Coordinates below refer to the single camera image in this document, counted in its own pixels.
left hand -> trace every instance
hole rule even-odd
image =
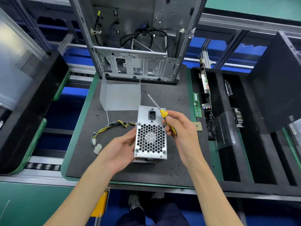
[[[136,138],[136,127],[121,137],[114,138],[99,153],[96,160],[107,166],[112,176],[123,170],[134,159],[134,148]]]

screwdriver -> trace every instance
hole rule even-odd
[[[160,110],[160,113],[161,113],[161,117],[163,117],[164,119],[167,117],[167,115],[168,115],[168,112],[166,112],[166,111],[164,111],[163,109],[161,109],[158,105],[157,105],[157,103],[151,98],[151,96],[143,89],[143,91],[146,93],[146,95],[151,99],[151,101],[155,104],[155,106]],[[171,126],[168,122],[167,122],[167,120],[165,119],[165,121],[166,121],[166,123],[170,126],[170,128],[171,128],[171,130],[173,131],[173,133],[176,135],[177,134],[177,132],[176,132],[176,130],[174,129],[174,127],[173,126]]]

white sneaker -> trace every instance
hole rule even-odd
[[[130,194],[130,196],[129,196],[129,206],[130,206],[131,210],[133,210],[137,207],[140,207],[143,210],[143,208],[141,207],[141,204],[140,204],[138,194]]]
[[[151,199],[154,199],[154,198],[162,199],[162,198],[164,198],[164,195],[165,195],[165,193],[163,193],[163,192],[155,192],[152,194]]]

white connector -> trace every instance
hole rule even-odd
[[[96,138],[93,138],[93,139],[92,139],[92,144],[93,144],[93,145],[96,145]]]
[[[95,147],[95,149],[94,149],[93,152],[94,152],[96,155],[98,155],[98,154],[100,153],[101,149],[102,149],[102,145],[101,145],[100,143],[98,143],[98,144],[96,145],[96,147]]]

right hand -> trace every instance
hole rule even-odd
[[[194,159],[203,157],[197,128],[184,114],[171,110],[167,110],[167,112],[168,116],[165,119],[175,128],[177,135],[171,131],[169,125],[165,125],[165,131],[167,135],[175,138],[180,158],[187,167]]]

